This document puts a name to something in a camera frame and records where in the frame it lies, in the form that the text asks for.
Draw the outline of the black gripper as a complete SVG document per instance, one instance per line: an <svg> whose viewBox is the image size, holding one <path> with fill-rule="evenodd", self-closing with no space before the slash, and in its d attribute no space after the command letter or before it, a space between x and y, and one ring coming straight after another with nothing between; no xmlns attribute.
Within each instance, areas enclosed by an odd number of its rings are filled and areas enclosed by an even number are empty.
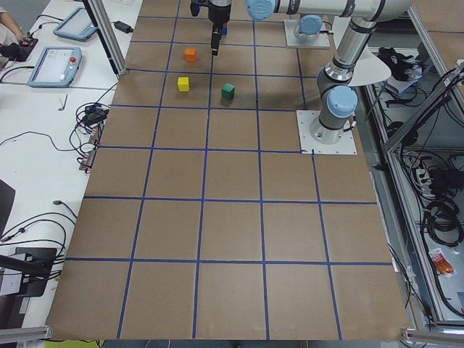
<svg viewBox="0 0 464 348"><path fill-rule="evenodd" d="M209 0L208 18L214 24L211 33L212 56L217 56L223 35L223 25L230 20L231 0Z"/></svg>

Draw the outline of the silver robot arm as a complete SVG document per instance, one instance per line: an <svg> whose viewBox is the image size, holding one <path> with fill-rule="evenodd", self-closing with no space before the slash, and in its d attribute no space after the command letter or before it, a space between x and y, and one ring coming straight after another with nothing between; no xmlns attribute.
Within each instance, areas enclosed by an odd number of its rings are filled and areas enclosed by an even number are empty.
<svg viewBox="0 0 464 348"><path fill-rule="evenodd" d="M393 20L408 10L411 1L246 1L249 16L264 20L274 13L348 17L349 24L333 59L317 79L322 110L310 126L322 144L335 144L345 122L357 106L357 94L348 86L353 71L378 22Z"/></svg>
<svg viewBox="0 0 464 348"><path fill-rule="evenodd" d="M306 14L297 20L294 36L300 44L309 43L319 38L320 34L332 34L331 30L323 29L322 17L315 14Z"/></svg>

